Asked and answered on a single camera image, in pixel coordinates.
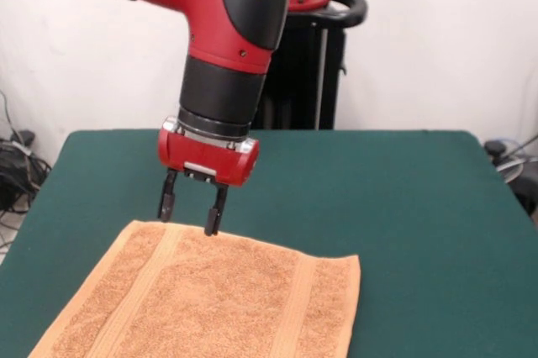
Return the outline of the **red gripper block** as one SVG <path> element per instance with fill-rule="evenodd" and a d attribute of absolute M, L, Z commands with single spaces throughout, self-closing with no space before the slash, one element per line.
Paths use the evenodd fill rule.
<path fill-rule="evenodd" d="M 204 137 L 184 129 L 177 118 L 170 116 L 159 132 L 157 151 L 161 163 L 169 167 L 157 218 L 163 223 L 171 219 L 177 171 L 202 173 L 218 182 L 215 202 L 208 211 L 204 227 L 206 235 L 217 235 L 229 186 L 240 187 L 248 180 L 260 153 L 260 143 L 252 138 L 235 142 Z"/>

